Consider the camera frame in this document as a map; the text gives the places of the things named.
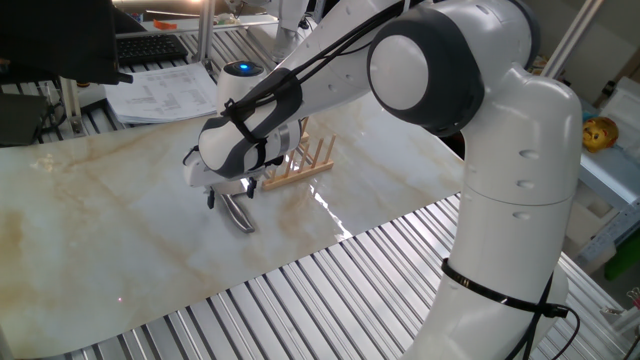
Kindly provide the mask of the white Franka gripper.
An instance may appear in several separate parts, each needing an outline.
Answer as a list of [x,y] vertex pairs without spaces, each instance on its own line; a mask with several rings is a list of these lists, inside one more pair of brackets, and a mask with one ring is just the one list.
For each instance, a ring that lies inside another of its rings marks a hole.
[[183,175],[186,183],[193,188],[207,188],[207,206],[215,207],[215,189],[246,189],[250,199],[254,198],[257,180],[265,174],[265,170],[256,170],[248,175],[240,175],[227,179],[211,170],[203,161],[199,147],[192,147],[182,160]]

